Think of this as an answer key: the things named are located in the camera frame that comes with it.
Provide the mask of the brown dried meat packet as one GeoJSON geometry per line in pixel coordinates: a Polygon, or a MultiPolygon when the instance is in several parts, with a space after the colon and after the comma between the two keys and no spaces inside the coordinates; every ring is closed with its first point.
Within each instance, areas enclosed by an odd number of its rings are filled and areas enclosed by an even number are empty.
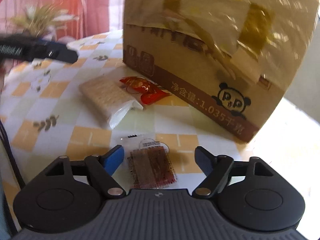
{"type": "Polygon", "coordinates": [[[169,146],[156,139],[155,133],[129,135],[120,144],[132,188],[164,189],[177,183],[169,146]]]}

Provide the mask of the beige cracker pack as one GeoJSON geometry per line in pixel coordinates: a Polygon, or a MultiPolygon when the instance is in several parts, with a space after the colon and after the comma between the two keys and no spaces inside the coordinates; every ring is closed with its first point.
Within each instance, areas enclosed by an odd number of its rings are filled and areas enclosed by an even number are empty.
{"type": "Polygon", "coordinates": [[[114,129],[131,109],[144,107],[131,94],[123,90],[106,75],[90,79],[79,85],[89,105],[98,113],[105,127],[114,129]]]}

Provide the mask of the red candy wrapper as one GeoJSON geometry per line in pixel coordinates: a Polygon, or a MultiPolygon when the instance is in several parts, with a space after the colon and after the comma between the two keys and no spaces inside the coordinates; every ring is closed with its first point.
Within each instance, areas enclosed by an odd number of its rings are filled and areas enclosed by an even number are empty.
{"type": "Polygon", "coordinates": [[[157,85],[143,77],[128,76],[121,78],[119,81],[140,94],[140,100],[145,105],[151,105],[167,96],[171,96],[170,93],[161,90],[157,85]]]}

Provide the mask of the printed room backdrop curtain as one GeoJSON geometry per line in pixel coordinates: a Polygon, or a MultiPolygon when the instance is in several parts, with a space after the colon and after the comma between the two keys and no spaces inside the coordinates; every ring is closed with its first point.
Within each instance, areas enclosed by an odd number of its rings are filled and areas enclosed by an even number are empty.
{"type": "Polygon", "coordinates": [[[1,0],[1,33],[75,40],[118,30],[124,0],[1,0]]]}

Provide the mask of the cardboard box with plastic liner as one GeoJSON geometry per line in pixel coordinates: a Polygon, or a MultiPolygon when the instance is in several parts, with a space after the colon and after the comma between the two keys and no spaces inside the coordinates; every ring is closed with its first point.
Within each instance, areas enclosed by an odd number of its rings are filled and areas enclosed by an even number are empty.
{"type": "Polygon", "coordinates": [[[249,142],[298,71],[319,0],[125,0],[123,60],[249,142]]]}

